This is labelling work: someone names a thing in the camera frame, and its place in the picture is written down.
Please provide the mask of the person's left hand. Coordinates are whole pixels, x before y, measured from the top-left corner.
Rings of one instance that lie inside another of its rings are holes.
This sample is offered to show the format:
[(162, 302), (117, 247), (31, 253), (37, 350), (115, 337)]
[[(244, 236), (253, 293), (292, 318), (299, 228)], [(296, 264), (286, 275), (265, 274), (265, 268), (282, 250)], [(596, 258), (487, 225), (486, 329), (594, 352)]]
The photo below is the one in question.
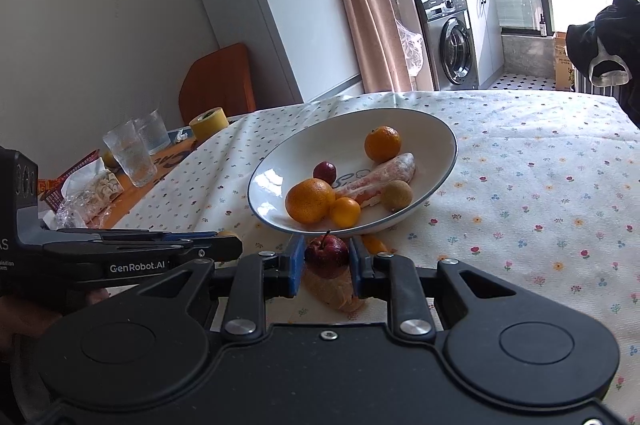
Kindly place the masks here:
[(40, 337), (61, 318), (62, 315), (59, 313), (3, 296), (0, 304), (1, 349), (10, 349), (13, 338), (17, 335)]

